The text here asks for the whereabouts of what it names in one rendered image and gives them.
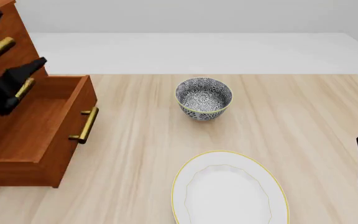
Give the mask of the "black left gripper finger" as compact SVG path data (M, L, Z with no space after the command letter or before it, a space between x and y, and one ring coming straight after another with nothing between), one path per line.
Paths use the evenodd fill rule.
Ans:
M0 76L0 89L5 95L15 95L25 81L30 78L37 70L40 70L47 59L40 57L31 63L21 65L19 67L8 68Z

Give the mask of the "white plate with yellow rim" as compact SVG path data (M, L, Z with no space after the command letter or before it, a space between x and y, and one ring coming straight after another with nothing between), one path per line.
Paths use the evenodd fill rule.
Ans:
M290 224L278 180L239 152L209 151L188 160L171 191L176 224Z

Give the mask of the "blue patterned bowl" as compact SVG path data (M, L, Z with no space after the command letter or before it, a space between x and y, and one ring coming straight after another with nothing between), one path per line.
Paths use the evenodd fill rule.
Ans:
M227 110L233 94L219 80L196 77L181 82L175 89L175 98L186 115L197 121L209 121Z

